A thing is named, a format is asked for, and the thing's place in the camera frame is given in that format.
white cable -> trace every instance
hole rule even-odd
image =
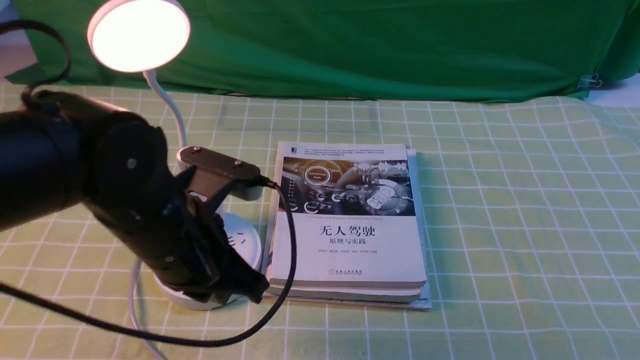
[[[131,268],[131,278],[129,279],[129,316],[133,322],[133,326],[137,330],[144,330],[138,321],[136,316],[136,301],[134,294],[136,293],[136,285],[138,284],[138,277],[140,276],[140,268],[142,267],[142,260],[136,258]],[[149,350],[153,356],[158,360],[167,360],[167,357],[149,340],[142,340],[143,344]]]
[[[169,109],[171,109],[173,117],[175,118],[175,127],[177,127],[178,129],[178,143],[180,145],[180,149],[184,149],[185,147],[187,147],[187,129],[184,125],[184,119],[180,114],[178,106],[175,104],[169,94],[167,94],[157,82],[155,70],[143,71],[142,74],[144,75],[145,79],[147,79],[147,84],[149,84],[151,90],[153,90],[158,96],[160,96],[164,103],[169,106]],[[138,284],[138,278],[140,277],[141,267],[142,260],[140,260],[140,258],[136,258],[133,263],[133,267],[131,268],[131,278],[129,280],[129,316],[131,317],[133,326],[137,330],[144,330],[141,328],[138,317],[136,316],[135,301],[136,285]],[[167,360],[167,357],[151,341],[143,340],[143,344],[157,360]]]
[[[180,114],[178,106],[156,80],[155,70],[152,69],[143,71],[142,74],[144,75],[145,79],[147,79],[147,84],[149,84],[151,90],[153,90],[158,96],[160,96],[164,103],[169,106],[169,109],[171,109],[173,117],[175,117],[175,126],[178,128],[178,142],[180,143],[180,149],[184,149],[185,147],[187,147],[187,127],[184,125],[184,119]]]

book title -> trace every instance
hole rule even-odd
[[[370,236],[376,236],[376,228],[373,226],[349,226],[346,229],[346,233],[342,229],[342,226],[338,226],[337,229],[333,229],[331,225],[323,225],[320,229],[320,235],[329,237],[329,244],[361,244],[366,245],[367,239]],[[331,236],[357,236],[358,238],[338,238]]]

robotic arm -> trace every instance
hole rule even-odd
[[[229,193],[260,196],[268,180],[255,165],[188,147],[190,167],[174,177],[162,130],[139,115],[65,92],[33,98],[38,111],[0,114],[0,230],[81,202],[171,289],[260,302],[267,280],[215,213]]]

table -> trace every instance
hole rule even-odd
[[[64,88],[177,132],[150,91]],[[21,87],[0,85],[0,107]],[[640,354],[640,108],[546,97],[521,104],[300,101],[173,94],[193,145],[273,175],[279,140],[405,143],[418,151],[430,312],[289,302],[248,341],[162,346],[170,359],[637,359]],[[268,192],[227,209],[266,232]],[[76,206],[0,233],[0,277],[131,326],[133,257]],[[142,275],[149,329],[222,338],[271,305],[199,313]],[[0,297],[0,358],[151,359],[135,339]]]

white wall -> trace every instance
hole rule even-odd
[[[2,1],[0,0],[0,22],[18,19],[13,5],[9,4],[2,9]],[[6,81],[5,76],[36,62],[36,56],[24,31],[12,31],[0,35],[0,82]]]

